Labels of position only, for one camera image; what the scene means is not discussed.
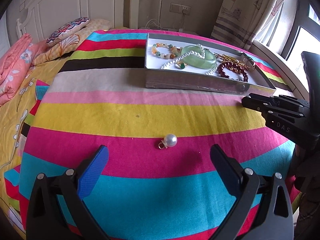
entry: turquoise stripe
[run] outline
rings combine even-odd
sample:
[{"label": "turquoise stripe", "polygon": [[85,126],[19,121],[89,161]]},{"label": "turquoise stripe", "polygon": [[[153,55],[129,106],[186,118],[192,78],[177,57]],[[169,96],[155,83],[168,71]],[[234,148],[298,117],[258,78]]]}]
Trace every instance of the turquoise stripe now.
[{"label": "turquoise stripe", "polygon": [[15,170],[8,170],[4,173],[4,178],[11,182],[13,186],[19,185],[20,174]]},{"label": "turquoise stripe", "polygon": [[146,40],[148,33],[121,33],[121,34],[99,34],[91,33],[87,40],[90,41],[115,41],[115,40]]},{"label": "turquoise stripe", "polygon": [[265,66],[267,66],[267,67],[269,67],[269,68],[275,69],[274,67],[270,66],[267,62],[265,62],[265,61],[262,60],[262,59],[259,59],[259,58],[255,57],[255,56],[252,56],[252,55],[248,55],[248,56],[249,56],[250,58],[252,58],[255,62],[260,62],[261,64],[263,64],[263,65],[265,65]]},{"label": "turquoise stripe", "polygon": [[[285,176],[293,148],[294,143],[287,141],[242,166],[262,175],[278,171]],[[38,173],[55,176],[66,169],[24,153],[20,193],[29,199]],[[112,237],[132,240],[171,239],[215,228],[234,201],[216,171],[164,179],[100,176],[84,198],[103,230]],[[253,206],[259,201],[257,196]],[[75,225],[64,203],[61,207],[66,221]]]},{"label": "turquoise stripe", "polygon": [[38,100],[42,100],[49,87],[50,86],[36,86],[36,97]]}]

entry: yellow bedsheet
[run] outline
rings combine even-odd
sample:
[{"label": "yellow bedsheet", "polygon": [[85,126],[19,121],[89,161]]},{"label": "yellow bedsheet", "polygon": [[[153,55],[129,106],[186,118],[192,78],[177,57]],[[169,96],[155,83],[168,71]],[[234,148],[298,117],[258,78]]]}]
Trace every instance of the yellow bedsheet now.
[{"label": "yellow bedsheet", "polygon": [[[0,207],[7,215],[8,206],[14,204],[6,194],[4,172],[21,164],[18,140],[22,122],[36,103],[36,80],[51,84],[67,60],[66,57],[35,66],[32,73],[24,79],[14,98],[0,107]],[[21,230],[16,230],[25,238]]]}]

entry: jade bangle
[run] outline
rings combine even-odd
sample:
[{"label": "jade bangle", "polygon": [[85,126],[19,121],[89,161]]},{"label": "jade bangle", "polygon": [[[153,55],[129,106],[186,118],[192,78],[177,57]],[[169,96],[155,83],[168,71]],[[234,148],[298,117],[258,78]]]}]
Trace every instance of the jade bangle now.
[{"label": "jade bangle", "polygon": [[[181,54],[188,53],[192,50],[201,54],[201,49],[195,45],[185,46],[182,49]],[[215,57],[215,55],[208,49],[204,49],[204,52],[204,59],[198,58],[194,55],[189,55],[184,57],[183,62],[187,63],[190,66],[202,69],[211,69],[215,67],[217,62],[217,58]]]}]

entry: pearl pendant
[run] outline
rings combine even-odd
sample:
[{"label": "pearl pendant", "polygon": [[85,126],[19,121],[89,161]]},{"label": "pearl pendant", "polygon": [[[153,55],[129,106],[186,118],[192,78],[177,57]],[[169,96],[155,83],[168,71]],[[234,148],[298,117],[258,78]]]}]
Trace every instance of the pearl pendant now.
[{"label": "pearl pendant", "polygon": [[163,140],[158,144],[159,149],[173,147],[177,144],[177,137],[174,134],[167,134]]}]

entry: window sill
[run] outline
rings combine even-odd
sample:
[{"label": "window sill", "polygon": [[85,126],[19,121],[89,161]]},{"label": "window sill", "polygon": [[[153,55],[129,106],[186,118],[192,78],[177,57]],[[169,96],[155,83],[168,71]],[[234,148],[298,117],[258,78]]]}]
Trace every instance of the window sill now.
[{"label": "window sill", "polygon": [[295,94],[295,97],[309,101],[309,93],[299,78],[287,66],[287,61],[280,55],[272,52],[267,46],[260,41],[254,40],[249,52],[255,54],[261,59],[268,62],[281,75],[282,79],[287,83]]}]

